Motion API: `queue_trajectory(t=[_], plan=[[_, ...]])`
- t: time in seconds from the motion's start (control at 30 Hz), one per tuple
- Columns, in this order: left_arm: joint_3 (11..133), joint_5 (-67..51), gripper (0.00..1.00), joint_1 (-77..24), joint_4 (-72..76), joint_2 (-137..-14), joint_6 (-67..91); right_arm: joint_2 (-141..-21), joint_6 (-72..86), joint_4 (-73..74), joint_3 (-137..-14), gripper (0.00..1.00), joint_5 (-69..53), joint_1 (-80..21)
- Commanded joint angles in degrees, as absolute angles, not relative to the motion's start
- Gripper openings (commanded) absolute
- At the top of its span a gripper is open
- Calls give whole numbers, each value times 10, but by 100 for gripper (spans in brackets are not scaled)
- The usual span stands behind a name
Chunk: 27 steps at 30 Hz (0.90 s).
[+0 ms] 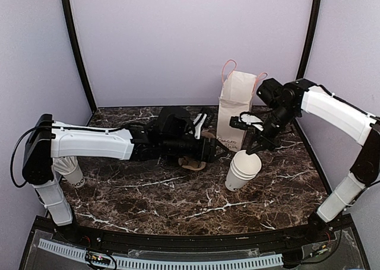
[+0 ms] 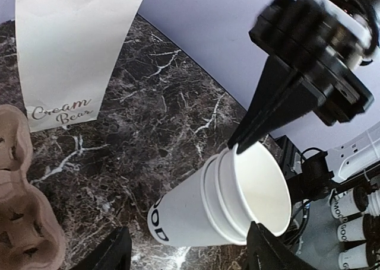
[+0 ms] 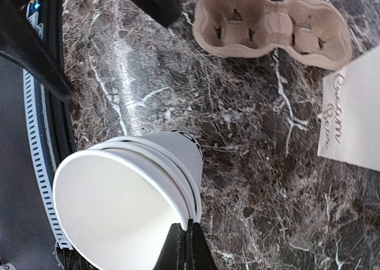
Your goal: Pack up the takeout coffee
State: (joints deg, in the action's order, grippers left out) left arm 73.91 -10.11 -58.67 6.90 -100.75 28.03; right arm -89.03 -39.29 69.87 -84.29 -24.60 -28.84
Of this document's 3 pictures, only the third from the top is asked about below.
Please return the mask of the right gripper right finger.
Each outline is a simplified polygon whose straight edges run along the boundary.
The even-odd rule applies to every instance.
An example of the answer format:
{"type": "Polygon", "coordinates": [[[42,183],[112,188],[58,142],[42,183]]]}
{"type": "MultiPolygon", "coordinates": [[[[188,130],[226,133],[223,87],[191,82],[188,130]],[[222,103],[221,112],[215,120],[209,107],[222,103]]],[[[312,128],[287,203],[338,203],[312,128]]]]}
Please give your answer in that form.
{"type": "Polygon", "coordinates": [[[186,269],[218,270],[199,223],[188,221],[186,231],[186,269]]]}

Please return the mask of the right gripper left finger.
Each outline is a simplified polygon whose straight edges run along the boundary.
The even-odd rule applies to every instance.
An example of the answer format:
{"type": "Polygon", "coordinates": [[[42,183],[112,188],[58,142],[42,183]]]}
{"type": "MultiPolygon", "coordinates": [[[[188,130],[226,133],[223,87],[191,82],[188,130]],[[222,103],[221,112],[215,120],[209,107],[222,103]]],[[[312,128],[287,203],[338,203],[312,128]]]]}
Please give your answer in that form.
{"type": "Polygon", "coordinates": [[[172,224],[164,241],[154,270],[184,270],[186,259],[186,231],[180,224],[172,224]]]}

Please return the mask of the brown cardboard cup carrier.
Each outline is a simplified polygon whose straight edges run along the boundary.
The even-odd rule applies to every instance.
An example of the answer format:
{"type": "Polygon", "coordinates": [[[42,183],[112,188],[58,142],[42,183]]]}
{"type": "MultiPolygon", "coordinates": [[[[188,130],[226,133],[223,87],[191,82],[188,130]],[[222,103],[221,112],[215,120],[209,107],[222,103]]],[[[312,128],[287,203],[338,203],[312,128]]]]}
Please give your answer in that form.
{"type": "Polygon", "coordinates": [[[192,29],[201,48],[222,58],[259,58],[279,48],[332,71],[352,58],[344,17],[321,0],[199,0],[192,29]]]}

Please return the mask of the stack of white paper cups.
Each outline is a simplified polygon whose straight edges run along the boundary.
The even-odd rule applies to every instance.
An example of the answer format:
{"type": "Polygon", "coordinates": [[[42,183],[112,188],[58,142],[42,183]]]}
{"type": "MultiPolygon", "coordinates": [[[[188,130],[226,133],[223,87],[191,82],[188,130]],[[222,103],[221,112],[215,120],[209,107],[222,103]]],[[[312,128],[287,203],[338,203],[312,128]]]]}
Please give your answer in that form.
{"type": "Polygon", "coordinates": [[[69,155],[53,180],[61,228],[97,269],[153,269],[169,229],[202,216],[204,157],[182,131],[120,136],[69,155]]]}

